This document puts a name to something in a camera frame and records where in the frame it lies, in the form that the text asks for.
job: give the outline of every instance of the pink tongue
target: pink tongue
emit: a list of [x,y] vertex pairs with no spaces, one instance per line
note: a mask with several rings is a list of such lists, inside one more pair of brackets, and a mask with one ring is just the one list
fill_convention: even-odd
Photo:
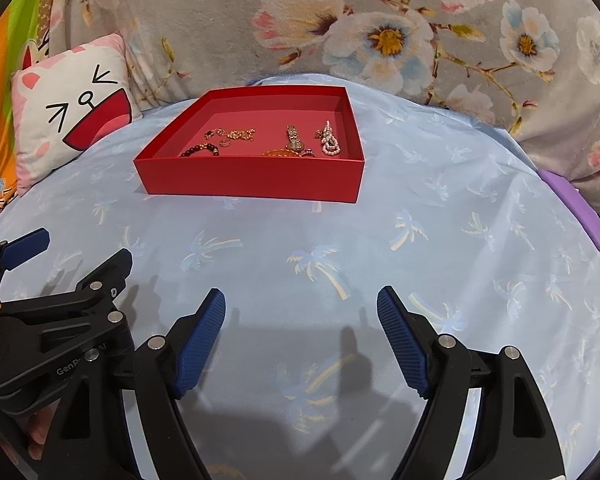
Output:
[[115,132],[116,130],[122,128],[122,126],[126,126],[130,122],[129,114],[120,115],[119,117],[110,120],[98,130],[98,133],[95,135],[95,137],[93,137],[92,144],[96,143],[102,137],[109,135],[111,132]]

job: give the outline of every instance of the blue bed sheet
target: blue bed sheet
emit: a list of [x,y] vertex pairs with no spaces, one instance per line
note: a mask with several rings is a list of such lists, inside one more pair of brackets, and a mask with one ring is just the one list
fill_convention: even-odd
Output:
[[[521,349],[577,478],[600,449],[600,253],[576,219],[502,130],[328,76],[263,82],[280,83],[347,87],[366,157],[356,204],[147,195],[132,159],[189,103],[171,105],[6,208],[0,240],[43,226],[51,245],[8,273],[1,299],[71,290],[126,247],[134,267],[116,303],[141,344],[218,287],[227,319],[180,403],[211,475],[388,480],[424,407],[376,315],[393,285],[467,347]],[[477,406],[472,392],[449,479]]]

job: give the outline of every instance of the cartoon face pillow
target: cartoon face pillow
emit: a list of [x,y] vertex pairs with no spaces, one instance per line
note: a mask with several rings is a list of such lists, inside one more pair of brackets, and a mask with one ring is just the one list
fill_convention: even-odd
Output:
[[142,117],[129,91],[125,47],[117,34],[16,72],[11,100],[18,195]]

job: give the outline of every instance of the cartoon nose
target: cartoon nose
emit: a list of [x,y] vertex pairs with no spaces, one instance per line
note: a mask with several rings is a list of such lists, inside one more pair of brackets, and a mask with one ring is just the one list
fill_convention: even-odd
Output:
[[78,104],[81,106],[89,105],[91,107],[91,109],[93,110],[95,108],[95,106],[91,102],[92,99],[93,99],[93,92],[91,92],[90,90],[87,90],[86,92],[82,92],[80,97],[78,97]]

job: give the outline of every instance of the human hand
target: human hand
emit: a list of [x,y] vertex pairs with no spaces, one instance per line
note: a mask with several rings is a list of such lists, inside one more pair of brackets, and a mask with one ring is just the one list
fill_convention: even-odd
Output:
[[[29,455],[33,460],[42,458],[42,451],[46,442],[46,436],[51,427],[53,412],[49,406],[42,408],[39,412],[33,414],[27,423],[27,433],[30,437]],[[20,461],[18,455],[13,450],[13,447],[0,435],[0,447],[5,452],[9,460],[14,465],[18,465]]]

